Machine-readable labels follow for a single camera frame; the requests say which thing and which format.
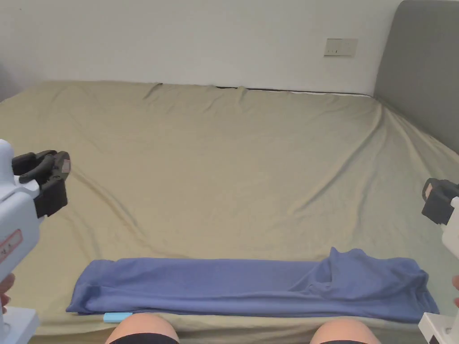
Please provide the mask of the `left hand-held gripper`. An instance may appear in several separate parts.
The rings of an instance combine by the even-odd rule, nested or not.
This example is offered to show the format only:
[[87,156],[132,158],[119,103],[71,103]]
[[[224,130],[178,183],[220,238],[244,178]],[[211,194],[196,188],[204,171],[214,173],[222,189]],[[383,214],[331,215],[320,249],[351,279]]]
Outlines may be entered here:
[[[43,220],[67,206],[69,174],[66,151],[15,156],[12,146],[0,141],[0,281],[37,245]],[[3,344],[28,343],[38,326],[34,309],[13,307],[5,314],[0,309]]]

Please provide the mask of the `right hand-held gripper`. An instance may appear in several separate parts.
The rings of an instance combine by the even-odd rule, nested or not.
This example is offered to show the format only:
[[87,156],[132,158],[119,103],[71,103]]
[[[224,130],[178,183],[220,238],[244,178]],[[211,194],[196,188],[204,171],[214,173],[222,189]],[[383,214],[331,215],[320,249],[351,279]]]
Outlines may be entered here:
[[[428,178],[423,186],[422,214],[442,228],[442,243],[459,257],[459,185],[449,180]],[[457,344],[459,314],[455,317],[424,313],[418,328],[428,344]]]

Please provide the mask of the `person's left hand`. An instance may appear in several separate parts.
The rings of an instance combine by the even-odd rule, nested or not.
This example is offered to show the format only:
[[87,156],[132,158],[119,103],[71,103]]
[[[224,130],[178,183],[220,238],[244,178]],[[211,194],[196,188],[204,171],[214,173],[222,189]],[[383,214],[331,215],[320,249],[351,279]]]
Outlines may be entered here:
[[7,312],[7,306],[11,302],[11,298],[9,297],[7,292],[13,287],[15,279],[15,274],[10,273],[0,283],[0,303],[2,314],[5,314]]

